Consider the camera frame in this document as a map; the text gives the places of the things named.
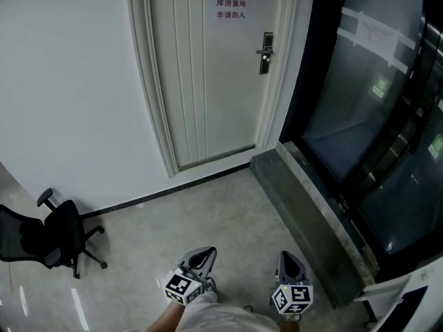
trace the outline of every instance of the floor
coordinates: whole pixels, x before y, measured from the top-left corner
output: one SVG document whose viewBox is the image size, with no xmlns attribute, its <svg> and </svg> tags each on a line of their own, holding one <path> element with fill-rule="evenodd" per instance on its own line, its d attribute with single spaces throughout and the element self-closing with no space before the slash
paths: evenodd
<svg viewBox="0 0 443 332">
<path fill-rule="evenodd" d="M 0 183 L 0 203 L 29 216 L 47 215 L 1 166 Z M 98 223 L 106 232 L 96 234 L 88 247 L 109 267 L 101 270 L 82 255 L 81 280 L 72 278 L 65 267 L 48 270 L 34 262 L 0 262 L 2 328 L 83 331 L 87 323 L 90 331 L 144 331 L 168 304 L 159 282 L 184 253 L 202 246 L 217 248 L 212 276 L 221 302 L 250 304 L 254 312 L 275 317 L 269 288 L 275 283 L 280 251 L 306 262 L 248 169 L 87 219 L 86 229 Z M 302 316 L 301 331 L 366 331 L 363 305 L 334 310 L 309 266 L 307 270 L 314 304 Z M 72 289 L 84 311 L 83 325 Z"/>
</svg>

